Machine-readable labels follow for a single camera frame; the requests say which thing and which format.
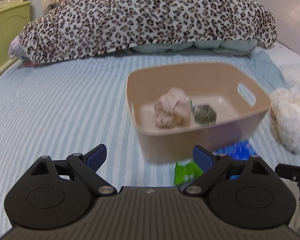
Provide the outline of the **green snack packet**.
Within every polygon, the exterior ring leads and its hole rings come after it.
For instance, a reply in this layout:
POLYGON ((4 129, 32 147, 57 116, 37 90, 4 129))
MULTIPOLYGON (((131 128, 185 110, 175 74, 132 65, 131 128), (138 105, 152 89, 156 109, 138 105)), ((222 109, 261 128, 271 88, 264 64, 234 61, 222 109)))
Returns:
POLYGON ((175 163, 173 184, 179 186, 190 183, 199 178, 203 173, 192 159, 178 161, 175 163))

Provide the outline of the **blue tissue pack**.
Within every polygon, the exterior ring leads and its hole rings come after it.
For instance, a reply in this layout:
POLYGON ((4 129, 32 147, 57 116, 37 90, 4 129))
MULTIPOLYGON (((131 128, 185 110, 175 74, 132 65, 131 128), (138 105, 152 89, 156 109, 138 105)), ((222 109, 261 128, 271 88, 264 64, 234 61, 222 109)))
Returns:
POLYGON ((226 154, 234 160, 248 160, 251 155, 257 155, 248 140, 239 141, 233 145, 215 150, 214 155, 226 154))

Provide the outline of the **bag of dried herbs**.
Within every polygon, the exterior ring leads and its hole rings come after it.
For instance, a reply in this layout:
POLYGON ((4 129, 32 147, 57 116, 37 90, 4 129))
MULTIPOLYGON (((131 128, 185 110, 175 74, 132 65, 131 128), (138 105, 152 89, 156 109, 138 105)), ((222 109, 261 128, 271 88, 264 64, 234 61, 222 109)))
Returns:
POLYGON ((209 104, 194 104, 190 101, 194 121, 198 124, 215 124, 216 111, 209 104))

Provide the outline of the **pink cloth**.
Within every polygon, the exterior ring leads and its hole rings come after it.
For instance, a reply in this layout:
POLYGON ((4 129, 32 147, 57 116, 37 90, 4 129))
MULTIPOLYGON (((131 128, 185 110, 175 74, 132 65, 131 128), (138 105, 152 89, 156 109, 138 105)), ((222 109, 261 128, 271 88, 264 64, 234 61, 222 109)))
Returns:
POLYGON ((190 98, 185 92, 172 87, 154 104, 154 121, 158 128, 188 125, 191 117, 190 98))

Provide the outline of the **white fluffy plush toy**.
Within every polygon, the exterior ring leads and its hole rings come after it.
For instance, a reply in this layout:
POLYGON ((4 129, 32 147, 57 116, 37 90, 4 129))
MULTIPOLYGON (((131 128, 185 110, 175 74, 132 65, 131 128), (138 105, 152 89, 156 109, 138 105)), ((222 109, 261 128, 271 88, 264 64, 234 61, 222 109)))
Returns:
POLYGON ((290 152, 300 154, 300 91, 297 87, 278 88, 270 99, 279 141, 290 152))

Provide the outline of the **beige plastic storage bin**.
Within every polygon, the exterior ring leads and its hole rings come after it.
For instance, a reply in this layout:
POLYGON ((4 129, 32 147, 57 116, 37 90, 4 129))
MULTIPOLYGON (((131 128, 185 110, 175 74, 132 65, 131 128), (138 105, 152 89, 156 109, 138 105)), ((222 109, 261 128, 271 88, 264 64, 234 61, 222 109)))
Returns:
POLYGON ((214 151, 251 137, 271 105, 254 80, 223 62, 136 70, 126 101, 141 152, 154 164, 189 159, 195 145, 214 151))

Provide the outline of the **teal quilted duvet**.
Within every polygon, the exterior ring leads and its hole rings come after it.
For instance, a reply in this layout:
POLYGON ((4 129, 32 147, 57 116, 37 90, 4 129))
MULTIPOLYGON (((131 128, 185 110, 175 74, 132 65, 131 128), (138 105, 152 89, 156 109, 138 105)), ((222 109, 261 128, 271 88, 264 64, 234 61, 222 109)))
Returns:
POLYGON ((257 40, 209 40, 186 43, 152 43, 130 47, 133 51, 144 54, 164 53, 166 51, 181 51, 188 48, 210 50, 217 54, 244 56, 250 54, 257 47, 257 40))

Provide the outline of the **leopard print blanket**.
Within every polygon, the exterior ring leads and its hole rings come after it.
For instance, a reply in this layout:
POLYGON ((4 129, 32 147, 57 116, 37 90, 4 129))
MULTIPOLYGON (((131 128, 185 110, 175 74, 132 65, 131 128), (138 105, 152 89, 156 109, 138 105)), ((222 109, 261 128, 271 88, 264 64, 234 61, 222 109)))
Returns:
POLYGON ((150 44, 201 46, 277 39, 274 15, 255 0, 60 0, 11 42, 10 58, 34 65, 150 44))

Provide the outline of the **green plastic drawer cabinet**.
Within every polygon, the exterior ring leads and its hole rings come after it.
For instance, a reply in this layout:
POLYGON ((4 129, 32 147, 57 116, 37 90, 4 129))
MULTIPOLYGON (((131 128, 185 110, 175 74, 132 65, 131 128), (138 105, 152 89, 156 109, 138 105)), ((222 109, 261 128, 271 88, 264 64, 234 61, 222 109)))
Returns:
POLYGON ((10 60, 10 43, 30 21, 30 4, 26 1, 0 9, 0 68, 10 60))

